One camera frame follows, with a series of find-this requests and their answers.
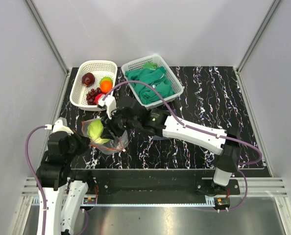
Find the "orange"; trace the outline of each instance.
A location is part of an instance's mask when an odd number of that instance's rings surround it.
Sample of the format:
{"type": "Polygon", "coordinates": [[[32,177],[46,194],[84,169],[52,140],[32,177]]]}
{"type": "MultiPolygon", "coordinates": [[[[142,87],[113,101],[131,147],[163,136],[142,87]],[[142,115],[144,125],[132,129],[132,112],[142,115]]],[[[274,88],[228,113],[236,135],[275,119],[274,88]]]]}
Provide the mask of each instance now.
{"type": "Polygon", "coordinates": [[[112,82],[108,80],[102,81],[100,84],[100,89],[104,94],[108,93],[112,89],[112,87],[113,87],[112,82]]]}

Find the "white wall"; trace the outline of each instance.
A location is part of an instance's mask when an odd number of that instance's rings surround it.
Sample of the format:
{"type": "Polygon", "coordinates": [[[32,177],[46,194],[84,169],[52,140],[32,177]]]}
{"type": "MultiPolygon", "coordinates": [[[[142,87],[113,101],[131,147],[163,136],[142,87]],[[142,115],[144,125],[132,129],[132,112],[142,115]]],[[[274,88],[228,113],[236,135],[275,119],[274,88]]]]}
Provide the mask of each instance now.
{"type": "Polygon", "coordinates": [[[291,202],[291,0],[273,17],[242,78],[275,176],[291,202]]]}
{"type": "MultiPolygon", "coordinates": [[[[0,0],[0,235],[10,234],[26,176],[24,141],[50,121],[64,76],[23,0],[0,0]]],[[[34,167],[45,130],[31,139],[34,167]]]]}
{"type": "Polygon", "coordinates": [[[237,66],[272,0],[34,0],[69,68],[160,54],[170,66],[237,66]]]}

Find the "green vegetable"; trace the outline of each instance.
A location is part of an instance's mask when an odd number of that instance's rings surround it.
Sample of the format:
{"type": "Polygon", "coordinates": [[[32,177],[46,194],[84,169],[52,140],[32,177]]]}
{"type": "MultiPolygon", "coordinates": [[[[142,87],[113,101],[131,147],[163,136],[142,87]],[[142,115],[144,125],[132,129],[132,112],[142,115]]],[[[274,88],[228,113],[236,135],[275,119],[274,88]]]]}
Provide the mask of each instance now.
{"type": "Polygon", "coordinates": [[[101,135],[103,132],[103,124],[100,119],[92,121],[87,129],[87,135],[89,138],[97,144],[104,144],[109,142],[109,139],[101,139],[101,135]]]}

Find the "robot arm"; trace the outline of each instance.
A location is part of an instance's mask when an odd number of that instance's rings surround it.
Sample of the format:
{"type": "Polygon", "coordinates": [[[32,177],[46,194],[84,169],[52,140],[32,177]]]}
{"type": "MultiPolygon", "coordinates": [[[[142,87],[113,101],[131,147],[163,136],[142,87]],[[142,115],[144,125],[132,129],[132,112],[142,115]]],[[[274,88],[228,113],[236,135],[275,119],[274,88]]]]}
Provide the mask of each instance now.
{"type": "Polygon", "coordinates": [[[199,145],[217,156],[213,182],[221,187],[227,186],[231,175],[238,170],[240,145],[218,138],[229,136],[240,139],[238,131],[234,128],[227,131],[209,128],[179,118],[185,124],[182,126],[168,111],[160,109],[148,111],[131,97],[125,97],[116,104],[114,97],[109,95],[105,100],[99,100],[98,104],[107,108],[107,116],[102,119],[104,125],[102,138],[120,137],[127,129],[136,129],[149,136],[175,138],[199,145]],[[196,127],[214,133],[216,136],[210,136],[186,126],[196,127]]]}
{"type": "MultiPolygon", "coordinates": [[[[52,127],[48,140],[48,151],[44,153],[43,161],[37,169],[47,200],[45,219],[45,234],[73,235],[74,225],[82,199],[89,185],[94,184],[90,172],[72,174],[70,191],[62,209],[63,195],[66,190],[67,177],[71,173],[71,162],[75,156],[84,153],[89,148],[86,139],[67,127],[66,120],[60,118],[52,127]]],[[[42,234],[43,205],[40,196],[40,210],[37,235],[42,234]]]]}

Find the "metal floor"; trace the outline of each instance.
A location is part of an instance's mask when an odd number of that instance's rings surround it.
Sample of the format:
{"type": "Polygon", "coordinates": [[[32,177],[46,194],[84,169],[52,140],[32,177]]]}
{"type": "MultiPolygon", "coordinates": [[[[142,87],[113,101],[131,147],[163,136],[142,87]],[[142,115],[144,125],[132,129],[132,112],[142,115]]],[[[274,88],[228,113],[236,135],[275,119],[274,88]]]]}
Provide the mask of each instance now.
{"type": "MultiPolygon", "coordinates": [[[[38,213],[38,206],[32,206],[24,235],[37,233],[38,213]]],[[[285,235],[272,198],[247,198],[236,211],[219,214],[193,208],[95,207],[89,216],[83,235],[285,235]]],[[[75,235],[84,224],[80,212],[75,235]]]]}

